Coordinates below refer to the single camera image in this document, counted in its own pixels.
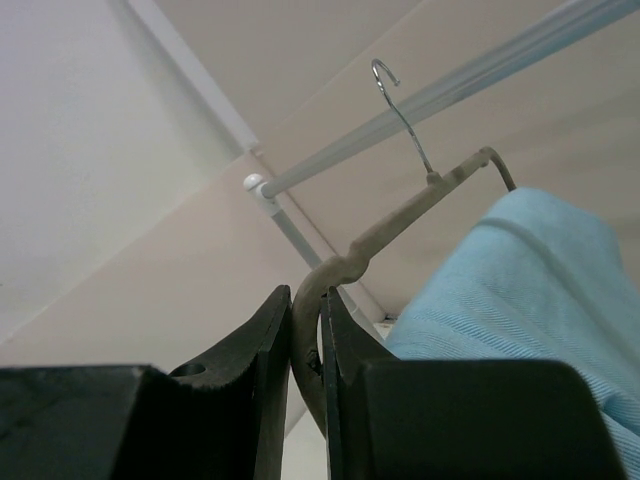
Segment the silver metal hanger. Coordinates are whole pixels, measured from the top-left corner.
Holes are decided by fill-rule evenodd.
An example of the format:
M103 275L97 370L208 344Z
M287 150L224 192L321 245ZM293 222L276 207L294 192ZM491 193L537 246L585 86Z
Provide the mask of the silver metal hanger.
M321 298L331 287L358 281L371 259L388 246L428 210L465 182L478 169L492 163L499 171L508 191L516 184L502 158L490 147L484 147L445 175L436 172L420 144L412 126L391 99L380 73L399 85L400 81L381 60L371 61L377 86L387 104L406 127L427 171L427 187L386 215L356 238L344 256L334 256L314 268L303 280L292 304L292 339L290 360L296 383L321 433L326 432L326 399L323 365L317 343L317 327Z

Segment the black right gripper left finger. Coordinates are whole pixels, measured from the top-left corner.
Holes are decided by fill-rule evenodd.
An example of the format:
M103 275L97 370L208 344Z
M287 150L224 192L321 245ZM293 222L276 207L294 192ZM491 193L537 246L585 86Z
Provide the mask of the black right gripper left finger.
M1 372L5 479L277 479L291 292L170 373L150 365Z

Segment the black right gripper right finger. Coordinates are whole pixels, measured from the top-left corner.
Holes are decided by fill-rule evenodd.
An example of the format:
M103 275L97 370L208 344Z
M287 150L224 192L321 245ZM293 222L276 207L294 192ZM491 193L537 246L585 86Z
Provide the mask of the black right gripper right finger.
M587 384L546 360L403 361L321 301L333 479L622 479Z

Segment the light blue trousers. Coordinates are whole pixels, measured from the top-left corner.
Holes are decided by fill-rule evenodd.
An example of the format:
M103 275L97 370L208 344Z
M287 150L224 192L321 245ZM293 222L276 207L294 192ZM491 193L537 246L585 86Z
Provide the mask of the light blue trousers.
M639 292L614 230L547 192L496 202L400 314L403 360L553 359L588 384L639 475Z

